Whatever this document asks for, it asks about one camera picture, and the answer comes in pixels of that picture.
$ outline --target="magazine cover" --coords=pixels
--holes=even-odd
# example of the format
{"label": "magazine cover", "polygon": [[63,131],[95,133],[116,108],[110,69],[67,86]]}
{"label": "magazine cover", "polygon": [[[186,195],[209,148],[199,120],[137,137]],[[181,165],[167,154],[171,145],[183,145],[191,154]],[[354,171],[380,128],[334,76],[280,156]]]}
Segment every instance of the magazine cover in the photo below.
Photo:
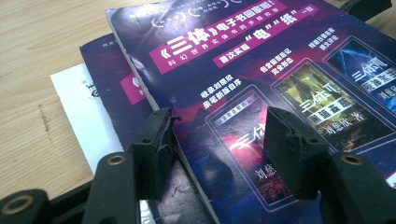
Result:
{"label": "magazine cover", "polygon": [[266,156],[268,106],[312,126],[330,153],[368,158],[395,186],[391,37],[321,0],[168,1],[106,14],[152,107],[182,117],[180,149],[219,222],[321,222],[318,201],[295,200]]}
{"label": "magazine cover", "polygon": [[[152,112],[134,73],[125,60],[113,34],[104,35],[80,48],[92,81],[85,81],[92,97],[100,96],[117,137],[127,150]],[[186,203],[181,209],[177,204]],[[210,223],[211,217],[179,161],[175,161],[163,198],[148,201],[156,223]]]}

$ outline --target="scratch on table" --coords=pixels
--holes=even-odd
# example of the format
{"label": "scratch on table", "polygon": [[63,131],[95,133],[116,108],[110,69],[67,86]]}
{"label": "scratch on table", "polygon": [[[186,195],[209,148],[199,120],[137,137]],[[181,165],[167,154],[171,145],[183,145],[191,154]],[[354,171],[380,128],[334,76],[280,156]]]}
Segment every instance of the scratch on table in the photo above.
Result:
{"label": "scratch on table", "polygon": [[2,79],[3,77],[7,77],[9,75],[12,75],[12,72],[8,72],[8,73],[5,73],[3,75],[0,75],[0,79]]}
{"label": "scratch on table", "polygon": [[41,119],[44,122],[44,127],[46,128],[46,132],[48,132],[50,130],[50,119],[46,116],[46,114],[44,113],[43,109],[42,109],[43,105],[39,105],[38,108],[40,108],[40,115],[41,115]]}
{"label": "scratch on table", "polygon": [[50,135],[50,118],[47,117],[46,113],[43,110],[43,105],[38,105],[38,108],[40,108],[40,116],[41,119],[43,120],[45,131],[47,135],[49,136],[49,141],[53,144],[52,137]]}

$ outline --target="metal screw head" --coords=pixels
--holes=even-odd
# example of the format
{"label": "metal screw head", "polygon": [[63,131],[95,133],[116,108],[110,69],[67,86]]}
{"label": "metal screw head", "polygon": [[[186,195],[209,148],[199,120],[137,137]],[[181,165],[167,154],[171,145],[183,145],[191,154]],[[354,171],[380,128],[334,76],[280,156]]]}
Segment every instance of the metal screw head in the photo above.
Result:
{"label": "metal screw head", "polygon": [[107,159],[107,164],[109,165],[118,165],[125,161],[125,157],[121,155],[115,155]]}
{"label": "metal screw head", "polygon": [[351,165],[362,165],[363,164],[363,161],[361,160],[361,158],[354,156],[354,155],[342,155],[341,160],[343,160],[344,162],[347,162]]}
{"label": "metal screw head", "polygon": [[30,204],[32,204],[34,200],[35,199],[33,198],[33,196],[31,196],[29,194],[20,195],[16,198],[12,199],[8,203],[6,203],[2,207],[1,213],[3,213],[4,215],[17,214],[20,211],[23,211],[24,209],[29,207]]}

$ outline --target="clip jaw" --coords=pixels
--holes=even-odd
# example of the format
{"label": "clip jaw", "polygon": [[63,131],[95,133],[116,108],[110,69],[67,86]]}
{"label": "clip jaw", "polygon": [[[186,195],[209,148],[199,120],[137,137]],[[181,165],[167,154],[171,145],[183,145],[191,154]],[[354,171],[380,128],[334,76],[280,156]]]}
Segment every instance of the clip jaw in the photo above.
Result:
{"label": "clip jaw", "polygon": [[140,200],[160,200],[166,178],[175,158],[176,143],[172,126],[175,119],[170,108],[154,111],[140,129],[128,149],[134,155],[137,197]]}
{"label": "clip jaw", "polygon": [[286,110],[268,107],[264,148],[297,199],[316,199],[318,164],[328,144],[311,127]]}
{"label": "clip jaw", "polygon": [[340,9],[359,20],[368,21],[390,7],[392,7],[391,0],[350,0]]}
{"label": "clip jaw", "polygon": [[286,110],[268,107],[264,149],[297,199],[320,191],[324,223],[396,223],[396,191],[361,156],[328,153],[312,127]]}

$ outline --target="book cover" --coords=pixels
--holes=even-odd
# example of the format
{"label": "book cover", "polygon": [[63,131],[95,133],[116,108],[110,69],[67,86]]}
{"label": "book cover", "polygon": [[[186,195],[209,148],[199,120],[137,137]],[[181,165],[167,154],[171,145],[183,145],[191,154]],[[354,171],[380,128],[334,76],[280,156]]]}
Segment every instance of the book cover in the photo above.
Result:
{"label": "book cover", "polygon": [[222,223],[319,223],[262,145],[266,108],[396,171],[395,40],[324,1],[168,1],[107,18],[154,109],[175,134]]}
{"label": "book cover", "polygon": [[[152,112],[149,102],[113,34],[85,44],[80,51],[91,74],[90,80],[81,85],[85,85],[86,91],[91,90],[92,97],[100,96],[111,119],[111,130],[116,132],[119,145],[127,150]],[[168,179],[162,200],[148,201],[155,222],[209,223],[211,217],[179,161],[175,161]]]}

